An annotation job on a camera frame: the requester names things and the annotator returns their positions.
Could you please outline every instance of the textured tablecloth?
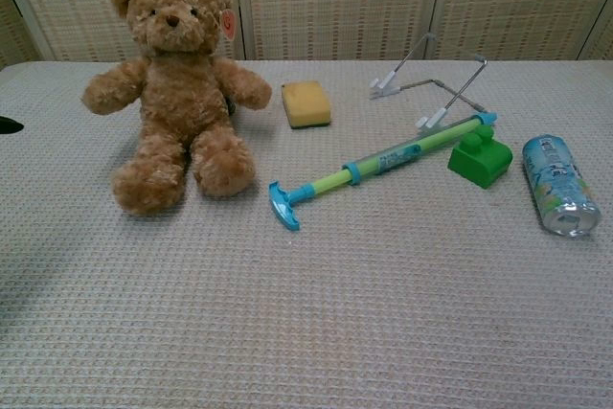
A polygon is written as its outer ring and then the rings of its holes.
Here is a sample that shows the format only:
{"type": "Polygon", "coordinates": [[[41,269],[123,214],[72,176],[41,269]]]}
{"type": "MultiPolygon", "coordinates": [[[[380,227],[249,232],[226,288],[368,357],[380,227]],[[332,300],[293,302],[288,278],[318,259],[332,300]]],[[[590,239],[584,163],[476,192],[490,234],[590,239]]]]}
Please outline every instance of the textured tablecloth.
{"type": "MultiPolygon", "coordinates": [[[[416,134],[448,95],[369,101],[393,62],[246,62],[274,87],[235,120],[257,158],[240,196],[127,216],[109,176],[133,153],[138,103],[80,104],[110,64],[0,73],[2,408],[613,407],[613,62],[492,62],[466,94],[514,154],[484,191],[450,149],[274,217],[285,188],[416,134]],[[332,124],[291,130],[280,86],[317,79],[332,124]],[[592,237],[544,231],[521,167],[562,136],[603,213],[592,237]]],[[[411,61],[398,83],[459,88],[476,64],[411,61]]],[[[448,121],[470,114],[463,102],[448,121]]]]}

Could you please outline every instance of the teddy bear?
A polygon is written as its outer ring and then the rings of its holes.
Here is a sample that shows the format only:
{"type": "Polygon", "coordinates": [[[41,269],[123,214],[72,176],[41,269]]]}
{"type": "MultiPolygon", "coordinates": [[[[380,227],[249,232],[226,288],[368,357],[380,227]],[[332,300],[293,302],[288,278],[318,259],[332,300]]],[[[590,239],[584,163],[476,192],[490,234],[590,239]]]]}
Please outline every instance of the teddy bear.
{"type": "Polygon", "coordinates": [[[111,0],[141,55],[87,84],[94,114],[140,98],[142,126],[134,157],[114,172],[112,189],[127,212],[144,215],[175,204],[191,168],[208,196],[240,193],[255,178],[253,156],[234,131],[227,100],[267,106],[271,87],[227,57],[214,56],[220,15],[231,0],[111,0]]]}

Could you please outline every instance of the teddy bear nose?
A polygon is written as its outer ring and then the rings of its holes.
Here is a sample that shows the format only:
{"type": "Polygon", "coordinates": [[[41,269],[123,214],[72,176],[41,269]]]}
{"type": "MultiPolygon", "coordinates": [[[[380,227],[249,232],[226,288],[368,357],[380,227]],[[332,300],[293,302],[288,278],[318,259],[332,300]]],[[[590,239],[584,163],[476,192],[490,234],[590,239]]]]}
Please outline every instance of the teddy bear nose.
{"type": "Polygon", "coordinates": [[[169,26],[174,28],[177,24],[179,24],[179,18],[171,14],[170,16],[166,17],[166,22],[169,23],[169,26]]]}

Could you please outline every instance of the yellow sponge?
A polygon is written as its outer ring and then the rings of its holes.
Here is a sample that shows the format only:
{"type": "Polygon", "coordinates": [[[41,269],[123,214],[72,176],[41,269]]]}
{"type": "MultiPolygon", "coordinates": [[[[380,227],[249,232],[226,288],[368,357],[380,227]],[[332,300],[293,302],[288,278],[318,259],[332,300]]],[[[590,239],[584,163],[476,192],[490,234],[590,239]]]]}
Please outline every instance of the yellow sponge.
{"type": "Polygon", "coordinates": [[[292,128],[328,125],[329,99],[318,81],[295,81],[282,85],[285,113],[292,128]]]}

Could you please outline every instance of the can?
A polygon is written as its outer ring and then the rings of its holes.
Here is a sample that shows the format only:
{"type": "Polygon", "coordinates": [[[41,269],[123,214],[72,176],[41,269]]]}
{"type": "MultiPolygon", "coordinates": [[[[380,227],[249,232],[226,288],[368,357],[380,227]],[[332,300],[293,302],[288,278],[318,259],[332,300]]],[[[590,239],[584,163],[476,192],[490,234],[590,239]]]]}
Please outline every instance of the can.
{"type": "Polygon", "coordinates": [[[544,227],[565,237],[588,235],[601,212],[564,141],[544,134],[528,141],[522,153],[544,227]]]}

